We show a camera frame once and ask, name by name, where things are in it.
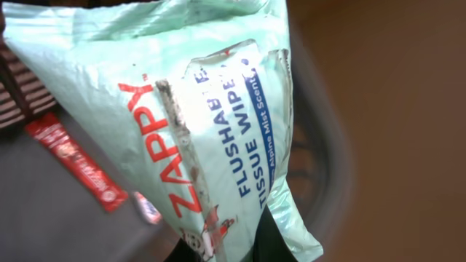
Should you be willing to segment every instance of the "mint green plastic package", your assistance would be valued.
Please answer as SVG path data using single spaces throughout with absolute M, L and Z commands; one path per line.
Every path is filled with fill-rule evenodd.
M 285 0 L 3 11 L 9 48 L 205 261 L 247 261 L 266 205 L 298 261 L 322 255 L 285 179 Z

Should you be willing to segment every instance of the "flushable tissue wipes package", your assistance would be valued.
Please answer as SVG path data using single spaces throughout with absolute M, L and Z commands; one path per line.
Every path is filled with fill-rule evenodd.
M 322 255 L 285 179 L 285 0 L 3 12 L 8 47 L 205 261 L 247 261 L 266 205 L 298 261 Z

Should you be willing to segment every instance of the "blue label strip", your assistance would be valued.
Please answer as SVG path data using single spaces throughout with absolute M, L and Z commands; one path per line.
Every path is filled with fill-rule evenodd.
M 243 59 L 242 62 L 246 65 L 248 64 L 246 59 Z M 248 88 L 250 99 L 253 102 L 259 126 L 261 127 L 262 138 L 264 139 L 267 165 L 269 166 L 270 191 L 272 190 L 275 179 L 275 143 L 269 107 L 267 106 L 264 91 L 262 90 L 261 81 L 259 80 L 256 69 L 252 68 L 250 74 L 243 74 L 242 77 L 245 79 L 245 84 Z

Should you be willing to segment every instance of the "red zappy text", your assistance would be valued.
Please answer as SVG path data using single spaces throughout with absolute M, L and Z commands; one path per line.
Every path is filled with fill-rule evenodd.
M 191 194 L 190 200 L 186 200 L 183 197 L 178 196 L 177 194 L 168 194 L 168 197 L 170 198 L 176 215 L 179 218 L 183 217 L 181 214 L 180 206 L 183 206 L 196 213 L 202 212 L 202 208 L 197 198 L 196 191 L 194 190 L 192 182 L 190 180 L 183 179 L 183 176 L 181 174 L 181 155 L 178 151 L 178 147 L 172 146 L 170 148 L 167 148 L 163 138 L 157 134 L 157 130 L 168 127 L 168 121 L 166 119 L 160 119 L 157 121 L 154 118 L 154 115 L 152 114 L 150 109 L 145 106 L 136 107 L 136 104 L 144 94 L 150 94 L 150 92 L 154 90 L 153 87 L 150 84 L 147 84 L 142 87 L 134 87 L 128 84 L 118 84 L 118 86 L 121 91 L 130 92 L 133 94 L 127 106 L 130 112 L 133 113 L 134 120 L 139 125 L 141 135 L 143 137 L 147 135 L 145 144 L 152 161 L 156 163 L 160 160 L 166 158 L 170 159 L 171 156 L 175 156 L 171 159 L 170 163 L 165 167 L 165 169 L 160 173 L 160 179 L 163 183 L 174 183 L 178 184 L 179 186 L 185 186 Z M 146 125 L 143 125 L 142 122 L 143 115 L 146 116 L 146 118 L 149 120 L 149 123 Z M 159 144 L 159 152 L 154 152 L 154 149 L 152 148 L 152 144 L 155 142 Z M 175 171 L 176 176 L 170 176 L 170 173 L 173 171 Z

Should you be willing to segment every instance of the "brown wall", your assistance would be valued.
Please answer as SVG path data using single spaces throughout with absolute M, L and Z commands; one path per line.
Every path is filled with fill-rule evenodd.
M 351 139 L 324 261 L 466 261 L 466 1 L 290 0 Z

